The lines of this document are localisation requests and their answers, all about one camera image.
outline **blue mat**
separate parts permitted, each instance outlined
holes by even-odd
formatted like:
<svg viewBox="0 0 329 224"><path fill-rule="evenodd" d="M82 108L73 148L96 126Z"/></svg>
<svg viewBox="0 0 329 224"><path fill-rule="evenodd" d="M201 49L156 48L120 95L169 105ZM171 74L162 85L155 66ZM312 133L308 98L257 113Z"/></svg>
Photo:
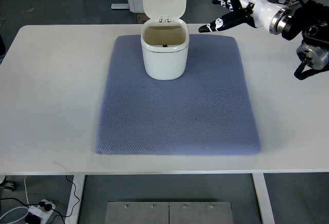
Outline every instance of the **blue mat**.
<svg viewBox="0 0 329 224"><path fill-rule="evenodd" d="M167 81L146 73L140 35L116 39L95 153L213 156L260 150L234 38L190 35L185 72Z"/></svg>

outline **trash bin lid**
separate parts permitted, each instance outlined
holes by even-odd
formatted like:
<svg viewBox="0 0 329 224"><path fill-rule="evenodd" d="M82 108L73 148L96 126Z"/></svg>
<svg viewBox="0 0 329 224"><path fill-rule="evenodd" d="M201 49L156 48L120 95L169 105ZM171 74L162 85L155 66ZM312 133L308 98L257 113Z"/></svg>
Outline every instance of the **trash bin lid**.
<svg viewBox="0 0 329 224"><path fill-rule="evenodd" d="M144 12L149 18L159 19L162 15L181 17L186 9L186 0L143 0Z"/></svg>

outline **white trash bin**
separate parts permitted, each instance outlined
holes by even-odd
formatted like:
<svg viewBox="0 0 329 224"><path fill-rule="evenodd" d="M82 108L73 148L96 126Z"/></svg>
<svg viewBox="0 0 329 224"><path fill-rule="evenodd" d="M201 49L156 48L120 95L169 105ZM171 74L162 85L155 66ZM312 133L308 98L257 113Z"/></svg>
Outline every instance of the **white trash bin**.
<svg viewBox="0 0 329 224"><path fill-rule="evenodd" d="M171 80L185 70L190 36L180 19L186 0L143 0L146 21L141 44L146 72L158 80Z"/></svg>

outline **metal plate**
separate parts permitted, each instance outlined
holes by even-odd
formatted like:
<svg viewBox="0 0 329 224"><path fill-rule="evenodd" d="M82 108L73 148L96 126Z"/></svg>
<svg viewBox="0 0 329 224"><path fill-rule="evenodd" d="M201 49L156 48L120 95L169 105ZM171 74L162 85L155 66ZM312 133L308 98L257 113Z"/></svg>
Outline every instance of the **metal plate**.
<svg viewBox="0 0 329 224"><path fill-rule="evenodd" d="M171 202L170 224L233 224L230 202Z"/></svg>
<svg viewBox="0 0 329 224"><path fill-rule="evenodd" d="M230 202L108 202L105 224L233 224Z"/></svg>
<svg viewBox="0 0 329 224"><path fill-rule="evenodd" d="M168 224L168 202L108 202L105 224Z"/></svg>

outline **floor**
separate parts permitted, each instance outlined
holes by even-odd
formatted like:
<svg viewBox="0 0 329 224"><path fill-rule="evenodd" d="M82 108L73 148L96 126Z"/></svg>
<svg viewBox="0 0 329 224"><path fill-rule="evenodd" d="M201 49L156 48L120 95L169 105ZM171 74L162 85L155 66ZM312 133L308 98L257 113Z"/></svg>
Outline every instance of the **floor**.
<svg viewBox="0 0 329 224"><path fill-rule="evenodd" d="M329 6L328 0L316 1ZM5 19L0 22L0 34L9 48L25 25L137 23L136 14L111 10L112 3L127 3L127 0L0 0L0 21ZM206 24L227 12L210 0L187 0L182 19L186 23ZM17 190L1 191L0 198L17 197L25 202L24 177L10 176L10 179L17 181ZM276 223L329 223L328 173L266 174L265 180ZM64 176L27 177L31 201L51 199L63 214L66 214L70 187ZM142 175L87 176L79 224L103 224L107 202L123 200L231 201L235 224L261 223L251 175ZM2 201L0 216L17 206L12 200ZM12 212L1 223L19 218L24 211ZM57 217L53 223L62 221Z"/></svg>

